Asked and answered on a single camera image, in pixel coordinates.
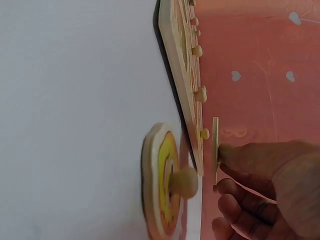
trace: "puzzle piece knob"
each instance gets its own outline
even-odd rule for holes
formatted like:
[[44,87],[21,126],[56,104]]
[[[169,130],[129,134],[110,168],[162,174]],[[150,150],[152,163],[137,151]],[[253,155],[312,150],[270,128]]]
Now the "puzzle piece knob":
[[201,36],[200,30],[195,30],[195,31],[194,31],[194,35],[200,37],[200,36]]
[[200,45],[196,45],[192,48],[192,55],[197,57],[201,57],[204,52],[202,51],[202,47]]
[[200,137],[202,139],[205,139],[205,140],[208,140],[210,138],[210,132],[207,128],[203,129],[201,132],[200,132]]
[[184,199],[191,199],[198,191],[198,174],[193,167],[185,167],[170,175],[169,189],[172,194],[178,194]]
[[194,17],[190,20],[191,25],[198,26],[199,25],[199,19],[197,17]]
[[207,89],[205,86],[202,86],[194,93],[194,99],[202,104],[207,101]]
[[197,2],[196,2],[196,0],[189,0],[189,4],[190,4],[190,6],[195,6],[195,5],[197,5]]

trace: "fingernail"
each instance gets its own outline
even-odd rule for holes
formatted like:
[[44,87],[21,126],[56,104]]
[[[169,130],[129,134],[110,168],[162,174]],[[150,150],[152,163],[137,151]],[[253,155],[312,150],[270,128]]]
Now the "fingernail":
[[226,159],[230,158],[234,147],[229,144],[221,144],[218,148],[218,159],[224,163]]

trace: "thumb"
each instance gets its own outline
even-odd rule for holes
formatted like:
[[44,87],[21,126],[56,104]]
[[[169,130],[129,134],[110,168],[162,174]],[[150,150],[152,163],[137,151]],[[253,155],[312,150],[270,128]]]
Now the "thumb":
[[218,158],[235,171],[271,180],[290,161],[318,150],[317,145],[303,141],[249,143],[243,146],[221,144]]

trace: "pink surface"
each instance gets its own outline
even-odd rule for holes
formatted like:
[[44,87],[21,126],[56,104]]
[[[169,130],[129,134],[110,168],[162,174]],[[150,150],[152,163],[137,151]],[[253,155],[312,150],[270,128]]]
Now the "pink surface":
[[[320,1],[202,0],[203,125],[220,118],[220,139],[243,145],[320,142]],[[204,142],[201,239],[215,239],[212,146]]]

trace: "finger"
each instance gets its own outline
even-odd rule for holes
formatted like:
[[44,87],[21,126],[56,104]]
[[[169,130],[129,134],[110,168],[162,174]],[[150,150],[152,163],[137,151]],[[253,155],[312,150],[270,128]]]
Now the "finger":
[[212,230],[215,240],[247,240],[239,235],[223,217],[218,217],[212,221]]
[[221,164],[220,168],[225,174],[241,185],[260,193],[266,198],[276,200],[276,191],[271,180],[263,179],[257,175],[234,171],[225,164]]
[[318,146],[303,141],[249,143],[236,147],[221,144],[218,157],[222,163],[235,171],[270,180],[291,160],[317,151]]
[[267,202],[263,197],[255,195],[236,184],[232,179],[222,179],[217,184],[221,195],[231,194],[240,207],[263,222],[273,226],[278,218],[279,209],[276,204]]
[[271,226],[244,211],[231,194],[220,197],[218,208],[226,220],[249,238],[266,239],[272,230]]

